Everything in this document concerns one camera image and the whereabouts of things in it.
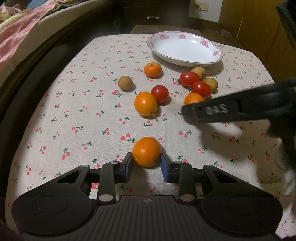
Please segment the brown longan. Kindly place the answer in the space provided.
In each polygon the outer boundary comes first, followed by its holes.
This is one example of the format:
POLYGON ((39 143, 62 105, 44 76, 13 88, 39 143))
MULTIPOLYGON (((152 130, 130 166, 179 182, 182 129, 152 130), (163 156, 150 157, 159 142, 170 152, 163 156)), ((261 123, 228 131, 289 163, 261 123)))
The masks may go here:
POLYGON ((205 78, 206 76, 206 70, 203 67, 195 67, 191 71, 199 75, 201 79, 205 78))
POLYGON ((205 78, 203 79, 203 82, 210 86, 212 93, 218 91, 218 81, 215 78, 205 78))
POLYGON ((133 86, 132 79, 129 76, 121 76, 117 82, 119 88, 123 91, 129 90, 133 86))

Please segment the large textured orange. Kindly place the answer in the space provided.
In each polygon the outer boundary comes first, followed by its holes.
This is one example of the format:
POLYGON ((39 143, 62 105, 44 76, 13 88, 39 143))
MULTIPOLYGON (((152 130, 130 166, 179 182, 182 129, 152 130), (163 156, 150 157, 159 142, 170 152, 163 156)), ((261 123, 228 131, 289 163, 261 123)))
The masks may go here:
POLYGON ((194 104, 205 101, 204 97, 198 93, 190 93, 184 99, 184 105, 194 104))

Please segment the orange kumquat with stem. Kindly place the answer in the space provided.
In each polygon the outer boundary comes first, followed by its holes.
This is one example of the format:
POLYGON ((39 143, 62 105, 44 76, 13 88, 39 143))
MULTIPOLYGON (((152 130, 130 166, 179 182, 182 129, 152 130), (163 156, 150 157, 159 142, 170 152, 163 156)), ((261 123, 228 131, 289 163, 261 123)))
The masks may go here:
POLYGON ((149 92, 142 92, 134 100, 135 110, 144 117, 154 116, 158 103, 156 98, 149 92))

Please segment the red cherry tomato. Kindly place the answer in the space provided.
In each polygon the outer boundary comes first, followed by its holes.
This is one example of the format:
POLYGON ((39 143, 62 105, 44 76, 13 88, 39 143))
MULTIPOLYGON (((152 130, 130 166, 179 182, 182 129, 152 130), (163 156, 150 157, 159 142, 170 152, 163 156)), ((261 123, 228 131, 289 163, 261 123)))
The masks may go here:
POLYGON ((194 72, 184 72, 178 78, 178 84, 187 88, 190 85, 193 85, 194 82, 200 81, 200 76, 194 72))
POLYGON ((155 97, 157 103, 163 103, 166 101, 169 91, 163 85, 156 85, 152 88, 151 94, 155 97))
POLYGON ((203 98, 209 98, 212 94, 211 87, 203 81, 196 81, 188 87, 189 92, 197 93, 203 98))

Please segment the small mandarin with green stem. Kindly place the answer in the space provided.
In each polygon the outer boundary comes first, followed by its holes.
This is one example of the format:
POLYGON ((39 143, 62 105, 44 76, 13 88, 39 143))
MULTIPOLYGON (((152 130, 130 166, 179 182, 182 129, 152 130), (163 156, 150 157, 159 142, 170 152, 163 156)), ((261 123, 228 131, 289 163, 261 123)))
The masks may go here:
POLYGON ((161 73, 162 73, 162 67, 159 63, 156 63, 156 62, 147 63, 147 65, 145 65, 144 67, 144 74, 148 78, 156 78, 160 76, 161 73))

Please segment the cherry print tablecloth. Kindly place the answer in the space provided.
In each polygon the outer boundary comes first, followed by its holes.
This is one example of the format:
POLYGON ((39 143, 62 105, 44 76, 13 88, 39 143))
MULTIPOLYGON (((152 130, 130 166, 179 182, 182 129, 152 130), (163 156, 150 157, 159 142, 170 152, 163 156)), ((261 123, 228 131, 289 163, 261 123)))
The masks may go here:
POLYGON ((195 168, 214 165, 274 195, 283 206, 276 231, 280 237, 295 235, 295 192, 284 190, 282 172, 274 157, 281 141, 270 138, 267 120, 189 124, 181 112, 188 91, 177 85, 186 69, 154 56, 147 35, 114 35, 92 40, 58 75, 42 95, 25 125, 14 155, 6 195, 6 221, 15 227, 11 206, 21 194, 86 164, 92 169, 121 161, 143 137, 157 139, 172 161, 195 168), (156 62, 162 73, 144 74, 156 62), (123 91, 121 76, 132 79, 123 91), (169 95, 158 103, 154 116, 141 116, 134 107, 139 93, 156 85, 169 95))

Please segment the wooden wardrobe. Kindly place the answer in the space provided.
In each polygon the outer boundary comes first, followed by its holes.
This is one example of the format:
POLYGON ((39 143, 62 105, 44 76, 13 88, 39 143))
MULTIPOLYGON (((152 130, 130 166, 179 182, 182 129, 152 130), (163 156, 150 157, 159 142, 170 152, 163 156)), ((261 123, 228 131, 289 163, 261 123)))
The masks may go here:
POLYGON ((283 1, 223 1, 219 24, 255 54, 276 82, 295 77, 295 43, 276 6, 283 1))

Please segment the white floral oval plate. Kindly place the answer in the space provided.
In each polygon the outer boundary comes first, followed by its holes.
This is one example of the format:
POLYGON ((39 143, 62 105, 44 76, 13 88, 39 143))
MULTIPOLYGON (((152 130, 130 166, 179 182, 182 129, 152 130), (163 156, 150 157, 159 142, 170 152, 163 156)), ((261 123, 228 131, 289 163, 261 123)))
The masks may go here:
POLYGON ((181 31, 150 35, 147 46, 161 59, 183 67, 207 67, 223 59, 222 50, 205 37, 181 31))

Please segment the brown wooden stool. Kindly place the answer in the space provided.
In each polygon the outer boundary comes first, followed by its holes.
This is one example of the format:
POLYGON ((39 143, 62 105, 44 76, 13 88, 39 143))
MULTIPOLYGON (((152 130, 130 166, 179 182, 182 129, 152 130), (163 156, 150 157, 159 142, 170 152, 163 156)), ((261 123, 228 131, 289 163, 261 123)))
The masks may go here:
POLYGON ((130 33, 131 34, 154 34, 154 33, 164 32, 164 31, 179 31, 179 32, 192 33, 199 36, 202 35, 202 33, 199 30, 175 27, 175 26, 166 26, 166 25, 135 25, 130 33))

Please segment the dark wooden drawer cabinet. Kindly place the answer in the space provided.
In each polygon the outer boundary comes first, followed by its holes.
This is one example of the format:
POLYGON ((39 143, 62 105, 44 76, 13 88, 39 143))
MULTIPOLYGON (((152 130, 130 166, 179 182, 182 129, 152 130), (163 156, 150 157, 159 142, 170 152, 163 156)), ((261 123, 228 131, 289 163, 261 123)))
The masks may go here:
POLYGON ((130 30, 135 25, 183 26, 188 22, 189 1, 120 1, 120 23, 130 30))

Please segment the pink floral blanket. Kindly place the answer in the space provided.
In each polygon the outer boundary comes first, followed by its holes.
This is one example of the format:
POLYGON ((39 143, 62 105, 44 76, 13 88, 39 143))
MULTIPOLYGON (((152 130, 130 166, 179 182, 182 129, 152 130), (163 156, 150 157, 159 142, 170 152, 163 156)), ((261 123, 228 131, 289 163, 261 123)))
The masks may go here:
POLYGON ((1 23, 1 69, 7 65, 32 27, 52 10, 55 4, 55 1, 45 1, 40 6, 22 10, 1 23))

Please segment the white wall socket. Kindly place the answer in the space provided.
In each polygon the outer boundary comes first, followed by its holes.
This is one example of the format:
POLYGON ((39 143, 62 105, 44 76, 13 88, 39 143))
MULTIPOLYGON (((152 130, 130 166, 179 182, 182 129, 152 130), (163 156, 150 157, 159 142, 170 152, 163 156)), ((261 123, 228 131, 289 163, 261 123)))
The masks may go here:
POLYGON ((208 11, 208 7, 209 7, 207 3, 203 3, 196 0, 191 0, 190 5, 192 9, 196 9, 198 11, 208 11))

